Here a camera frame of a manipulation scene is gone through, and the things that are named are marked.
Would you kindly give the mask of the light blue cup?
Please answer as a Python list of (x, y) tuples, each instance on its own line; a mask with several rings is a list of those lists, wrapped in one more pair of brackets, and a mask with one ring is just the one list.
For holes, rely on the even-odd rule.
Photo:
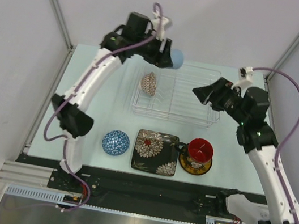
[(170, 67), (171, 69), (179, 69), (184, 62), (184, 55), (182, 51), (179, 49), (172, 49), (171, 50), (171, 60), (172, 60), (172, 66)]

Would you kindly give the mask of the beige patterned bowl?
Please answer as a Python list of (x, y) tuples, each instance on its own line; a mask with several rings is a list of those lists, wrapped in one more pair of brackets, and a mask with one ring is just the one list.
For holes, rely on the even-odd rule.
[(145, 74), (139, 82), (139, 87), (145, 94), (153, 97), (153, 96), (155, 96), (155, 93), (156, 93), (156, 87), (157, 87), (156, 80), (157, 79), (156, 79), (155, 73), (151, 72), (151, 73)]

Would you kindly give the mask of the clear wire dish rack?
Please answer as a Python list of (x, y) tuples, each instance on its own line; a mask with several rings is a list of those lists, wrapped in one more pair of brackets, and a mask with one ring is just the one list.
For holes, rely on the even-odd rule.
[[(155, 73), (157, 79), (153, 97), (139, 87), (141, 78), (151, 72)], [(137, 115), (209, 128), (219, 122), (220, 114), (209, 105), (201, 104), (192, 89), (208, 86), (221, 75), (218, 70), (193, 65), (183, 65), (178, 70), (152, 66), (140, 68), (130, 102), (132, 109)]]

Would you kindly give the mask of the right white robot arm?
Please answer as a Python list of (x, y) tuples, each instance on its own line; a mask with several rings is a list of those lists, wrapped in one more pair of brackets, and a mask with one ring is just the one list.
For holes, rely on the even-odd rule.
[(241, 89), (232, 85), (227, 79), (219, 78), (192, 91), (202, 104), (210, 104), (215, 111), (225, 111), (238, 123), (237, 141), (256, 169), (269, 213), (264, 214), (235, 189), (215, 202), (215, 211), (221, 217), (233, 214), (246, 224), (299, 224), (299, 203), (276, 156), (275, 133), (265, 121), (270, 106), (268, 93), (249, 87), (241, 95)]

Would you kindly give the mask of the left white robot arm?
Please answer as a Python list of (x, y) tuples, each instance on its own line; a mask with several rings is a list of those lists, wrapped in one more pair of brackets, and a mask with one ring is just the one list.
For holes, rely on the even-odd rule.
[(80, 187), (82, 149), (78, 141), (92, 129), (94, 120), (86, 114), (101, 86), (123, 63), (134, 55), (160, 68), (172, 68), (172, 41), (165, 31), (172, 25), (168, 17), (155, 14), (150, 19), (132, 12), (127, 22), (104, 36), (94, 59), (76, 83), (63, 95), (54, 94), (53, 119), (58, 119), (64, 139), (60, 166), (65, 171), (61, 183), (69, 191)]

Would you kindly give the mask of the red black mug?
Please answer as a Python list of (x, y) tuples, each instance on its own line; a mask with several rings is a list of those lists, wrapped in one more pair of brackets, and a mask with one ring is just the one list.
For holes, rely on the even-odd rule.
[(190, 164), (196, 163), (197, 167), (205, 166), (212, 161), (214, 154), (210, 142), (203, 138), (194, 138), (189, 143), (177, 142), (174, 144), (174, 148), (183, 155)]

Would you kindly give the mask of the yellow black saucer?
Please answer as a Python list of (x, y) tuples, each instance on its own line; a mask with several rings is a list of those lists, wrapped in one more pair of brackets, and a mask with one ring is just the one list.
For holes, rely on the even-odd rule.
[(210, 159), (206, 163), (199, 163), (193, 161), (190, 157), (184, 154), (179, 154), (178, 160), (183, 170), (195, 176), (206, 174), (211, 169), (213, 164), (213, 159)]

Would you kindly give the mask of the black floral square plate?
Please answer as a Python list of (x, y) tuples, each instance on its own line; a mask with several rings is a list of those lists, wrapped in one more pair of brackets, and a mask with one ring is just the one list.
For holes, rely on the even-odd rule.
[(131, 157), (131, 168), (161, 176), (174, 176), (179, 137), (151, 130), (139, 130)]

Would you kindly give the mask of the blue patterned bowl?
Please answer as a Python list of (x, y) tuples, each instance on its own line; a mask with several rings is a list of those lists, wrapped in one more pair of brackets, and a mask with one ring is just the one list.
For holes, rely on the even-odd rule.
[(102, 139), (102, 149), (111, 156), (119, 156), (127, 152), (130, 146), (128, 135), (120, 130), (113, 130), (105, 134)]

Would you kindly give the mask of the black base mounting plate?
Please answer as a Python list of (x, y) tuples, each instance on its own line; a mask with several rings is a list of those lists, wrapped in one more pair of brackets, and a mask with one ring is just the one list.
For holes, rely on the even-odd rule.
[(90, 190), (89, 206), (151, 217), (157, 220), (188, 224), (213, 221), (244, 224), (268, 221), (263, 195), (243, 193), (237, 197), (239, 207), (226, 204), (226, 197), (236, 190), (215, 188), (134, 175), (127, 172), (83, 166), (74, 176), (62, 170), (58, 162), (21, 155), (19, 163), (49, 170), (46, 186), (53, 190), (80, 194)]

